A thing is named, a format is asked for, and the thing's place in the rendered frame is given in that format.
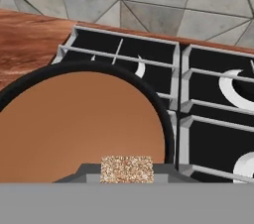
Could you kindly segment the brown speckled sugar cube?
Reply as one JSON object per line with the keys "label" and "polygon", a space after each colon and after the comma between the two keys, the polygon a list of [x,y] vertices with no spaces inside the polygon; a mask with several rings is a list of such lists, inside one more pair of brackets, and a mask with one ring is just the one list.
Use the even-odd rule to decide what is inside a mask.
{"label": "brown speckled sugar cube", "polygon": [[101,183],[153,183],[152,159],[148,156],[107,156],[101,160]]}

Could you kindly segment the black saucepan with hot chocolate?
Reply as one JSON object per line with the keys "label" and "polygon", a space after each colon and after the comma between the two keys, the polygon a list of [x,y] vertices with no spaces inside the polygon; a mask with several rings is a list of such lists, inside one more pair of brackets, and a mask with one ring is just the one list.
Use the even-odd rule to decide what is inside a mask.
{"label": "black saucepan with hot chocolate", "polygon": [[158,94],[115,65],[48,65],[0,90],[0,182],[53,182],[104,156],[167,164],[174,153]]}

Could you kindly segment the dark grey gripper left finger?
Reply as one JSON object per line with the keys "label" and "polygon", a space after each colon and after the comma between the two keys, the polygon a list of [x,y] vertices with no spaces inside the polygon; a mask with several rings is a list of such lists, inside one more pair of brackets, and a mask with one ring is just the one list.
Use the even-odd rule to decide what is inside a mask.
{"label": "dark grey gripper left finger", "polygon": [[68,176],[62,177],[57,180],[60,182],[82,182],[86,183],[88,174],[100,174],[101,164],[81,164],[76,173],[72,173]]}

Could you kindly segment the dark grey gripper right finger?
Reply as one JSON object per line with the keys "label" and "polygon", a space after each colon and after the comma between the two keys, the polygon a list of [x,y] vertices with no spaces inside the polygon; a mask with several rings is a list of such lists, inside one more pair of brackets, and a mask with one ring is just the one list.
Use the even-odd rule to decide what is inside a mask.
{"label": "dark grey gripper right finger", "polygon": [[196,183],[196,180],[181,174],[172,164],[153,164],[154,182]]}

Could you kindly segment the black hob with grey grates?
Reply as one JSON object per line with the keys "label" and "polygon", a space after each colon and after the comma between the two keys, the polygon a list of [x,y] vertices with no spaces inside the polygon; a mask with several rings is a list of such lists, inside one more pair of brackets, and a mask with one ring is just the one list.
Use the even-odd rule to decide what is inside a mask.
{"label": "black hob with grey grates", "polygon": [[54,63],[111,63],[161,97],[179,170],[202,182],[254,183],[254,54],[75,26]]}

